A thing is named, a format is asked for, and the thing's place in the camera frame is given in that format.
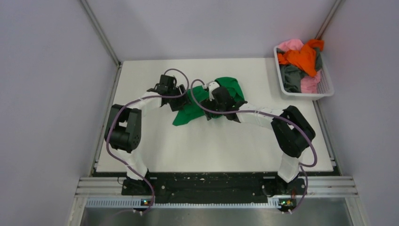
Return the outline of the green t-shirt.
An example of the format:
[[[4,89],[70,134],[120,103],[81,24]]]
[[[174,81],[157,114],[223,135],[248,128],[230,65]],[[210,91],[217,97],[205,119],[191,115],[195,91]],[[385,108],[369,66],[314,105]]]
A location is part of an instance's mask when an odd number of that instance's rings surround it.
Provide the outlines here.
[[[244,94],[237,79],[233,77],[219,77],[214,81],[220,86],[226,87],[229,94],[235,101],[245,100]],[[174,126],[182,126],[188,124],[190,121],[196,118],[205,116],[205,112],[193,101],[190,89],[187,91],[187,94],[191,104],[185,105],[182,110],[178,111],[175,119],[172,122],[172,125]],[[205,91],[201,86],[194,86],[193,94],[199,103],[209,98],[209,92]]]

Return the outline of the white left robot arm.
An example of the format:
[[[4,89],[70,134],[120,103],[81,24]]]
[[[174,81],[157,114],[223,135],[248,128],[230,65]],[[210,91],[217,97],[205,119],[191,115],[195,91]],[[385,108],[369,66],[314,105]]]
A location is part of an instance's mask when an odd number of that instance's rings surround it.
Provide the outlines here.
[[[143,117],[165,105],[169,105],[171,111],[179,111],[189,103],[186,86],[179,85],[175,77],[162,74],[159,82],[138,99],[111,106],[104,134],[105,148],[124,165],[137,193],[146,194],[151,188],[151,182],[145,178],[148,168],[136,150],[141,142]]]

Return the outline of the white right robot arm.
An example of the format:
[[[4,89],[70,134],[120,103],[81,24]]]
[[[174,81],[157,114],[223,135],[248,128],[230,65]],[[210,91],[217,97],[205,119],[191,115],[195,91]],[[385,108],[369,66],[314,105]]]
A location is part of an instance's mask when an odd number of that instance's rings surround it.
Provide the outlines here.
[[[273,131],[282,150],[282,159],[276,188],[288,194],[295,188],[294,180],[300,169],[300,157],[306,148],[312,148],[315,131],[295,106],[285,109],[257,107],[245,100],[236,101],[226,87],[217,82],[203,85],[208,98],[199,102],[207,120],[222,115],[230,121],[248,123]]]

